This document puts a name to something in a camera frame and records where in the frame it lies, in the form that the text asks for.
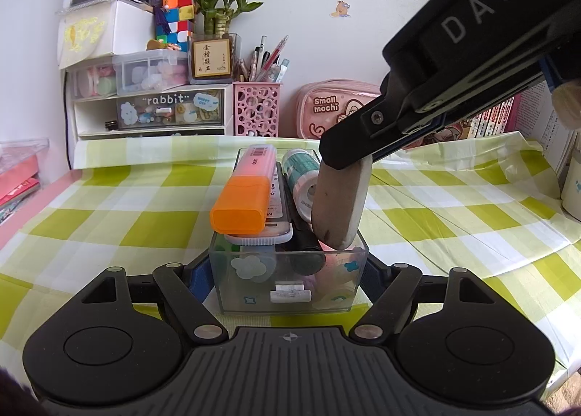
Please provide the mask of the gloved right hand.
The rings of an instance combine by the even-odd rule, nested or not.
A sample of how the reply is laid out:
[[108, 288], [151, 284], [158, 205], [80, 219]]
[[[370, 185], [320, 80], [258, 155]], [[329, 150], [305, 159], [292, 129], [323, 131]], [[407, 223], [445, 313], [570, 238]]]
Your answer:
[[552, 106], [561, 124], [569, 130], [581, 129], [581, 82], [566, 82], [552, 91]]

